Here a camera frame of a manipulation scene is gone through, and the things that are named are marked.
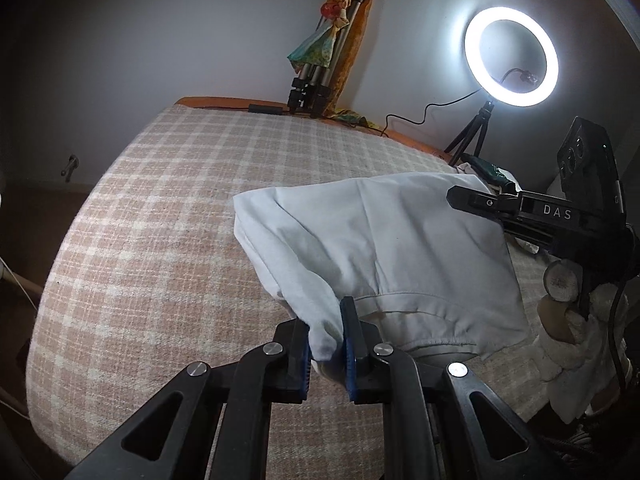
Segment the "right hand white glove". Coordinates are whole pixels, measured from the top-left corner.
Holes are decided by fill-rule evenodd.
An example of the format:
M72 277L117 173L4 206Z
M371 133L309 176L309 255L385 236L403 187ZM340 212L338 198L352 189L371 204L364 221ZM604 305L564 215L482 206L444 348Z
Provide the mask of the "right hand white glove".
M567 260L548 265L546 294L537 306L541 328L532 350L551 408L566 424L607 410L634 371L626 356L629 304L623 289L598 286L588 295L588 310L582 315L581 278L582 269Z

